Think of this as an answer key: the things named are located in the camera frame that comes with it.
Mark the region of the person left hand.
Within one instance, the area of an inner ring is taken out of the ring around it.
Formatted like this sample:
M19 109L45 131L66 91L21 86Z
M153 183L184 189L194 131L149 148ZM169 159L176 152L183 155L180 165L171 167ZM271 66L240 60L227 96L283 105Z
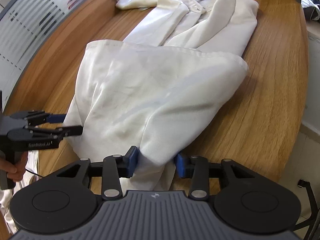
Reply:
M12 179L14 182L21 181L25 174L25 166L28 161L28 152L23 152L20 160L16 164L1 159L0 168L7 173L7 178Z

